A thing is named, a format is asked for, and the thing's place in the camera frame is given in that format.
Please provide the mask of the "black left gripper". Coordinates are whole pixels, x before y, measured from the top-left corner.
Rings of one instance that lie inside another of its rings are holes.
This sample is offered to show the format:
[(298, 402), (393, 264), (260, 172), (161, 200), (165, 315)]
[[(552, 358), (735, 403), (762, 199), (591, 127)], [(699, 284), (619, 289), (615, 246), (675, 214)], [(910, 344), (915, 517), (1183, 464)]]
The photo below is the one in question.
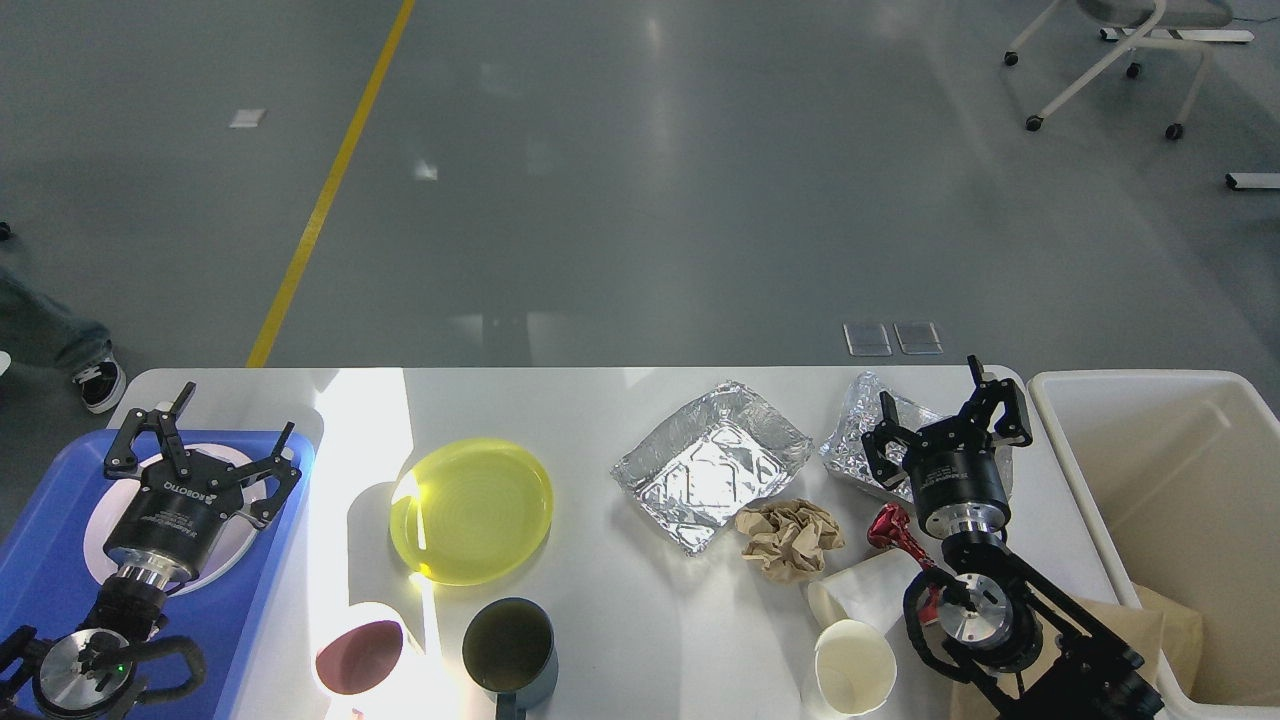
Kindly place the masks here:
[[(255, 530), (268, 529), (303, 479), (285, 456), (294, 433), (288, 421), (266, 457), (234, 466), (200, 451), (187, 451), (177, 420), (196, 383), (187, 382), (168, 410), (134, 407), (104, 456), (104, 477), (136, 477), (140, 489), (127, 506), (102, 550), (124, 577), (160, 589), (170, 582), (197, 579), (234, 515)], [(152, 434), (160, 454), (141, 464), (133, 445)]]

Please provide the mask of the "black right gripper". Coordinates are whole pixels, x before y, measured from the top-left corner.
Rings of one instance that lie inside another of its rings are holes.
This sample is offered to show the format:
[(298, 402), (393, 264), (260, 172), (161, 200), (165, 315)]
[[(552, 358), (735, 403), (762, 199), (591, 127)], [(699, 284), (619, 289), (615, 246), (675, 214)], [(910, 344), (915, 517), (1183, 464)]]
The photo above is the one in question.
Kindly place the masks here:
[[(996, 448), (1034, 442), (1021, 388), (987, 372), (977, 355), (969, 355), (966, 364), (974, 389), (960, 409), (960, 421), (913, 430), (901, 424), (893, 396), (881, 391), (881, 419), (861, 436), (876, 483), (896, 489), (909, 478), (918, 525), (938, 541), (1005, 529), (1011, 509)], [(891, 445), (902, 450), (897, 461), (888, 456)]]

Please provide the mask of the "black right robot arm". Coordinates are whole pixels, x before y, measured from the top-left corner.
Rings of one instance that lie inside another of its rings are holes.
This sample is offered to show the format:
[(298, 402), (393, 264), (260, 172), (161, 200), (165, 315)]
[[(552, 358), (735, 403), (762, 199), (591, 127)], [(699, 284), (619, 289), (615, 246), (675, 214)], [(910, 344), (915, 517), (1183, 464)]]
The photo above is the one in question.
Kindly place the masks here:
[(1014, 553), (1002, 447), (1032, 443), (1016, 382), (966, 360), (974, 388), (951, 416), (918, 429), (900, 421), (890, 392), (861, 436), (870, 473), (909, 484), (916, 525), (941, 543), (902, 596), (920, 661), (975, 687), (998, 719), (1152, 719), (1164, 698), (1140, 675), (1144, 657)]

